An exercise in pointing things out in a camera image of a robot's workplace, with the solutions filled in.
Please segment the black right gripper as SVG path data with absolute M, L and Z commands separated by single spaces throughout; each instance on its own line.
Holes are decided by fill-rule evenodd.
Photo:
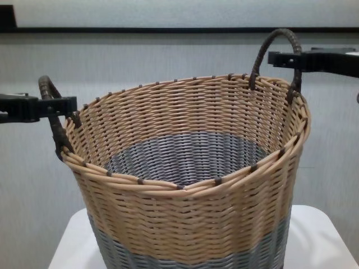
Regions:
M 308 72 L 358 77 L 358 51 L 354 48 L 311 49 L 308 51 L 308 65 L 305 55 L 269 52 L 268 64 L 280 68 L 308 68 Z

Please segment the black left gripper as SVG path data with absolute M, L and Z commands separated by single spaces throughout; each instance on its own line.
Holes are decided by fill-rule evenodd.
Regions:
M 69 116 L 75 111 L 75 96 L 38 100 L 28 94 L 1 94 L 1 123 L 33 123 L 38 116 Z

